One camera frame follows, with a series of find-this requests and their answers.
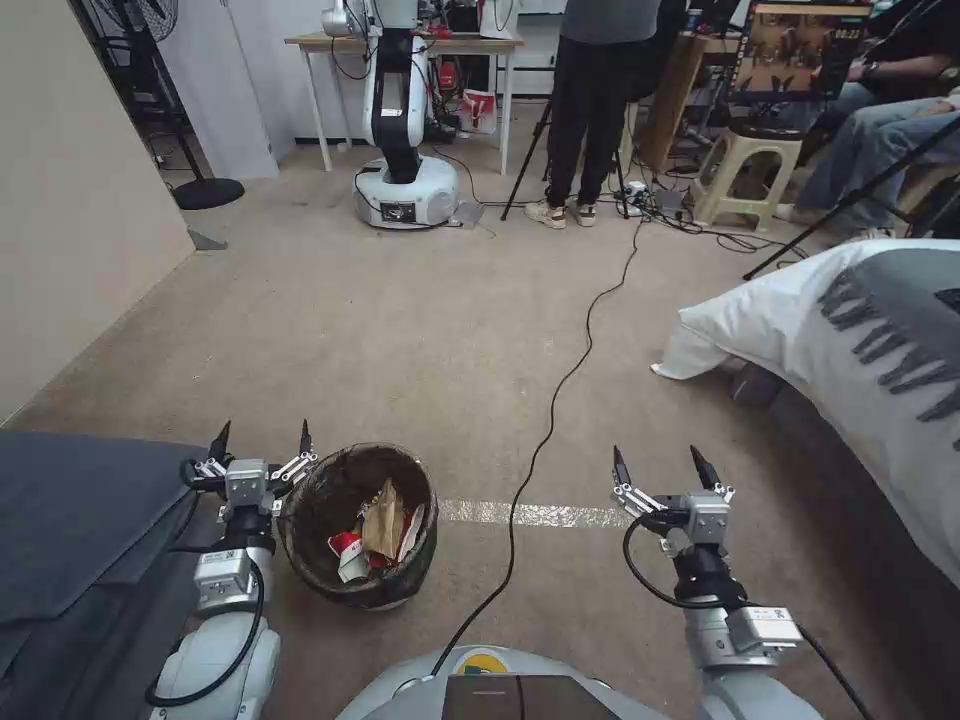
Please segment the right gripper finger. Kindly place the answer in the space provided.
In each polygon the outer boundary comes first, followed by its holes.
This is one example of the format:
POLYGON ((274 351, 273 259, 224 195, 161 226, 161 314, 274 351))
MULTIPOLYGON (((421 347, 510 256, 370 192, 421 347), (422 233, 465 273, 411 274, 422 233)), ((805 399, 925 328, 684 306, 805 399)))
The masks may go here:
POLYGON ((730 503, 736 493, 735 488, 733 486, 724 484, 720 480, 714 465, 705 458, 698 448, 690 445, 689 450, 695 471, 703 489, 717 494, 723 499, 724 502, 730 503))
POLYGON ((663 519, 666 506, 656 501, 631 482, 631 477, 617 445, 613 446, 612 500, 633 518, 654 515, 663 519))

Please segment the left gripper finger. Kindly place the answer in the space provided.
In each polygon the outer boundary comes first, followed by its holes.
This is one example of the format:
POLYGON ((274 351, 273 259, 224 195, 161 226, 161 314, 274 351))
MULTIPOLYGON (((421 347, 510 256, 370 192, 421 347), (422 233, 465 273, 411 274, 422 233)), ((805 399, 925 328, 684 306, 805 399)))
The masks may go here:
POLYGON ((304 418, 301 425, 299 452, 292 459, 271 471, 271 484, 282 486, 296 485, 318 462, 319 457, 314 451, 309 423, 308 420, 304 418))
POLYGON ((210 443, 204 460, 186 458, 184 460, 185 484, 224 484, 227 466, 232 461, 228 452, 231 420, 223 425, 220 432, 210 443))

